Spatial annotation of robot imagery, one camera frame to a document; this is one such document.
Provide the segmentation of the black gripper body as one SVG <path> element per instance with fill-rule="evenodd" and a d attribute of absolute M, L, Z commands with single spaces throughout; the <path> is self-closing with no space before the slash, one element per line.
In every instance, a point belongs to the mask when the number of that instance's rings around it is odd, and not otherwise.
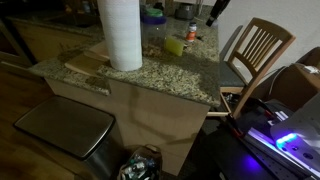
<path fill-rule="evenodd" d="M 212 24 L 218 19 L 218 17 L 225 10 L 230 1 L 231 0 L 216 0 L 210 12 L 210 16 L 206 22 L 206 25 L 208 27 L 211 27 Z"/>

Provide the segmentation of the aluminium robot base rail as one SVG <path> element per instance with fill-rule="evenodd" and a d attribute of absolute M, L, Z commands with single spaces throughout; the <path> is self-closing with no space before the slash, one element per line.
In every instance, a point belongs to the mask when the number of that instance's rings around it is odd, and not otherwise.
<path fill-rule="evenodd" d="M 275 120 L 252 126 L 245 139 L 302 176 L 319 180 L 319 118 L 302 111 L 275 114 Z"/>

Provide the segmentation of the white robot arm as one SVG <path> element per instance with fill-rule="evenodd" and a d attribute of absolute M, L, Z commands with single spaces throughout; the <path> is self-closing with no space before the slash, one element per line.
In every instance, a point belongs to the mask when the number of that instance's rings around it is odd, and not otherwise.
<path fill-rule="evenodd" d="M 277 24 L 258 17 L 250 20 L 229 58 L 220 61 L 220 94 L 239 97 L 235 106 L 225 112 L 228 119 L 240 116 L 260 80 L 294 40 L 294 35 Z M 310 177 L 319 174 L 316 165 L 319 154 L 297 133 L 271 124 L 266 134 L 250 129 L 249 138 L 264 150 L 287 160 L 299 172 Z"/>

